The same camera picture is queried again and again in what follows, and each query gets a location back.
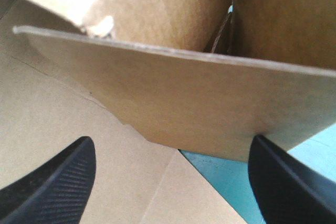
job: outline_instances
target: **torn cardboard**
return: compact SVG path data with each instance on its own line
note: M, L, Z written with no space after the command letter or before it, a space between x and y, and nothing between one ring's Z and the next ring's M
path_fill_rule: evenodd
M0 188L89 135L97 174L81 223L245 223L177 150L121 124L88 90L6 30L21 18L10 10L0 21Z
M202 51L231 0L30 0L91 35Z

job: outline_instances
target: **brown cardboard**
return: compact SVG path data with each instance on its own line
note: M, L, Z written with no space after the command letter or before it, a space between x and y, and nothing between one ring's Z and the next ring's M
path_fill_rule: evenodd
M202 51L231 0L30 0L119 40Z
M8 30L24 18L43 23L52 17L17 1L0 20L0 188L89 135L97 174L81 224L245 223L177 150L150 143L121 124L88 90ZM59 21L48 23L66 27Z
M335 0L234 0L234 55L336 69Z
M335 71L32 27L15 32L149 141L246 161L255 134L288 150L335 122Z

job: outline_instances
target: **blue-green floor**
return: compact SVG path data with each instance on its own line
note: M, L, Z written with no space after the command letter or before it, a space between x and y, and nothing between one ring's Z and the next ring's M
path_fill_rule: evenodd
M336 124L289 151L291 155L336 182ZM264 223L247 175L247 164L182 151L248 224Z

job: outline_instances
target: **cardboard edge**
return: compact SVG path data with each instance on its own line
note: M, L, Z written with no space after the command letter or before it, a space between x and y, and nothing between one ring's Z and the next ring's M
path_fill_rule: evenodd
M183 49L174 49L160 46L146 45L136 42L126 42L120 40L102 39L102 38L90 38L85 35L67 33L64 31L56 31L45 28L38 28L33 26L14 26L13 33L15 34L34 34L53 38L62 38L72 41L79 41L85 43L91 43L95 45L109 46L115 48L121 48L126 50L134 50L145 52L147 54L159 54L167 57L181 58L186 60L196 60L212 63L220 63L235 66L245 66L253 68L263 68L274 71L294 72L307 74L312 76L325 76L336 78L336 70L322 69L316 67L306 67L295 65L291 63L275 62L262 59L251 59L245 57L219 55L205 52L194 52Z

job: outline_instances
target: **cardboard sheet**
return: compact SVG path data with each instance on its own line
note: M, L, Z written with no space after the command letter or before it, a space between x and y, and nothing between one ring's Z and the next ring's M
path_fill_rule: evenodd
M89 34L202 51L231 0L30 0Z
M245 223L177 150L121 124L88 90L14 36L12 21L34 20L25 10L18 16L9 10L0 20L0 188L89 135L97 175L81 224ZM37 22L45 22L39 15Z
M234 55L336 69L335 0L234 0Z
M246 161L255 134L288 150L335 122L336 72L18 27L146 139Z

